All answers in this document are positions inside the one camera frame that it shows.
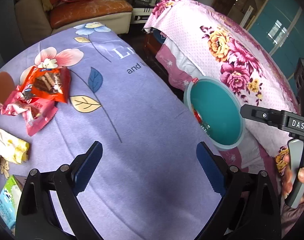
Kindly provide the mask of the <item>person's right hand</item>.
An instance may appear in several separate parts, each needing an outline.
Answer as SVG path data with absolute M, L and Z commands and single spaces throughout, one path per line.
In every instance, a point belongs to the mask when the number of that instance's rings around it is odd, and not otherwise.
M 283 161 L 287 164 L 285 170 L 284 170 L 284 175 L 283 175 L 283 182 L 282 182 L 282 195 L 286 199 L 288 195 L 291 193 L 293 185 L 291 182 L 292 179 L 292 172 L 289 167 L 289 162 L 290 162 L 290 157 L 289 154 L 286 154 L 283 157 Z M 298 175 L 297 175 L 298 180 L 304 184 L 304 167 L 300 168 Z M 299 204 L 304 203 L 304 194 L 302 195 Z

